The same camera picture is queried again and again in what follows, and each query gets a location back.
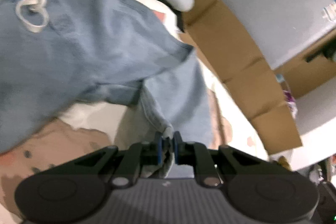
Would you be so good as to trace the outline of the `blue denim pants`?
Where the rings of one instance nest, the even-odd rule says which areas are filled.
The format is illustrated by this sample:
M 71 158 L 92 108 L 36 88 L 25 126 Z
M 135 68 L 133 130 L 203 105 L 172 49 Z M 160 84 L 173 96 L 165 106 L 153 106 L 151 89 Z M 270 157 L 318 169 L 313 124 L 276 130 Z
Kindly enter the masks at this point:
M 1 0 L 1 151 L 74 101 L 135 106 L 121 145 L 212 142 L 196 50 L 136 0 Z

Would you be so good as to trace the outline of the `cream bear print bedsheet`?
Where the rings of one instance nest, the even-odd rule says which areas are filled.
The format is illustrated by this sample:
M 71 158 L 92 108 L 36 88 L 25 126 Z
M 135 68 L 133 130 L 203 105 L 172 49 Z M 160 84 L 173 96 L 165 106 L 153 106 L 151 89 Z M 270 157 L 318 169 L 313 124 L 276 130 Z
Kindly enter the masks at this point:
M 167 31 L 180 42 L 176 17 L 157 0 L 136 0 L 151 9 Z M 214 74 L 199 61 L 207 87 L 210 107 L 212 142 L 215 149 L 231 144 L 260 159 L 267 152 L 256 131 L 244 117 Z M 14 202 L 16 186 L 27 176 L 70 161 L 106 145 L 121 149 L 126 128 L 134 119 L 135 106 L 117 105 L 108 101 L 74 101 L 52 116 L 40 129 L 7 151 L 1 151 L 1 203 L 18 214 Z

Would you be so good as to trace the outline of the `brown cardboard box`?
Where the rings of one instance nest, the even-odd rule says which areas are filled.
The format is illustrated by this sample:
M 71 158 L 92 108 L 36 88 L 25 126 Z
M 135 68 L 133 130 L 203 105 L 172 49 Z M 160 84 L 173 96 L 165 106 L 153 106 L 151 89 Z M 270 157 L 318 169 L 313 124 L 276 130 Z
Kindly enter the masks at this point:
M 335 75 L 323 56 L 335 23 L 325 14 L 333 0 L 195 0 L 185 29 L 270 155 L 302 146 L 284 93 L 295 97 Z

